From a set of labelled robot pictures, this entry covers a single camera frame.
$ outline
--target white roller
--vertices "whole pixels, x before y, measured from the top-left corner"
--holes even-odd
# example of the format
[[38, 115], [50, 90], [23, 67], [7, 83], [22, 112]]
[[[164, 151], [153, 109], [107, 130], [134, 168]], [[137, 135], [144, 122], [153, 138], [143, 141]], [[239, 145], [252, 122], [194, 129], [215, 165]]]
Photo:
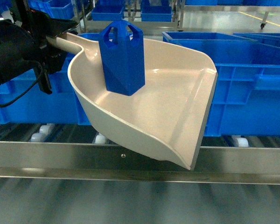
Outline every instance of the white roller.
[[30, 141], [31, 142], [44, 142], [45, 139], [46, 139], [46, 135], [45, 134], [42, 134], [42, 133], [34, 133], [32, 136], [31, 136], [31, 139]]
[[232, 136], [235, 147], [249, 147], [249, 142], [246, 138], [241, 138], [239, 135]]
[[95, 137], [94, 144], [106, 144], [106, 142], [107, 142], [107, 138], [101, 134], [98, 134]]
[[45, 134], [45, 135], [49, 135], [52, 133], [54, 129], [54, 125], [50, 124], [50, 125], [42, 125], [39, 129], [39, 133]]

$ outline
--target conveyor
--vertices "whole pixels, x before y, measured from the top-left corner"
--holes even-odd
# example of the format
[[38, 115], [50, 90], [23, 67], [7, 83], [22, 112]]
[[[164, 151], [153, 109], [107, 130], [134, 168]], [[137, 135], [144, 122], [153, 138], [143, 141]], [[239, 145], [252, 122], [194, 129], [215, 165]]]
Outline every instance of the conveyor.
[[91, 126], [56, 125], [43, 143], [27, 142], [41, 124], [0, 126], [0, 177], [280, 184], [280, 137], [204, 137], [194, 171], [114, 143], [92, 144]]

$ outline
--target crate handle slot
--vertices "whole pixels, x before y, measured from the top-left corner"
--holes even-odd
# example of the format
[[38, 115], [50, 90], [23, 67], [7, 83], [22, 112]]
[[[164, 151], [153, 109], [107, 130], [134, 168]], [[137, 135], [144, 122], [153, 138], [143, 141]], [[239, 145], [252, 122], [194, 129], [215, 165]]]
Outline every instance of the crate handle slot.
[[255, 90], [280, 91], [280, 75], [256, 75]]

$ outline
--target blue plastic object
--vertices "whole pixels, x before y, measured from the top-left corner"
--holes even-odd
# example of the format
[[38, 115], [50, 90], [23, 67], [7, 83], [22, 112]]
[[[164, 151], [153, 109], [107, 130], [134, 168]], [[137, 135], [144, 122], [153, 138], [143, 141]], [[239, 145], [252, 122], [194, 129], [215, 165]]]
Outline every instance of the blue plastic object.
[[243, 0], [244, 6], [255, 6], [257, 3], [257, 0]]
[[260, 43], [280, 47], [280, 33], [234, 33], [234, 35], [251, 38]]
[[200, 33], [200, 32], [163, 32], [163, 41], [169, 43], [178, 43], [180, 40], [200, 40], [202, 41], [222, 41], [222, 40], [240, 40], [248, 41], [249, 39], [221, 33]]
[[70, 20], [74, 17], [73, 6], [70, 1], [52, 0], [49, 2], [53, 18]]
[[74, 17], [70, 0], [30, 0], [29, 4], [32, 8], [45, 12], [52, 18], [69, 20]]
[[280, 6], [280, 0], [257, 0], [257, 6]]
[[171, 22], [172, 9], [170, 6], [143, 6], [141, 21]]
[[29, 5], [31, 8], [47, 13], [51, 18], [53, 18], [53, 13], [50, 6], [50, 1], [52, 0], [30, 0]]
[[124, 20], [114, 21], [99, 34], [98, 43], [107, 90], [131, 96], [145, 85], [142, 30]]
[[125, 4], [125, 0], [99, 0], [98, 2], [102, 6], [123, 6]]
[[123, 19], [124, 6], [102, 6], [96, 5], [91, 11], [92, 19], [95, 21], [116, 21]]
[[[67, 77], [67, 70], [49, 75], [53, 93], [41, 92], [34, 86], [25, 96], [6, 108], [0, 108], [0, 124], [61, 123], [89, 125]], [[0, 103], [8, 102], [35, 80], [33, 70], [0, 86]]]
[[218, 5], [240, 6], [242, 4], [243, 4], [243, 0], [218, 0]]
[[218, 71], [205, 136], [280, 136], [280, 48], [232, 40], [179, 44], [209, 55]]
[[185, 4], [193, 6], [216, 6], [218, 0], [186, 0]]

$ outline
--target metal shelf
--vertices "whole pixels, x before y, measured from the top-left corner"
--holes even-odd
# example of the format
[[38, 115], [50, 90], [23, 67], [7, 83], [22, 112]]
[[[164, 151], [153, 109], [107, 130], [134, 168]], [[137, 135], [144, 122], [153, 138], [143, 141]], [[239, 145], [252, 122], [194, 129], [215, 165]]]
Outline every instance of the metal shelf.
[[279, 12], [276, 6], [184, 6], [185, 12], [213, 11], [213, 12]]

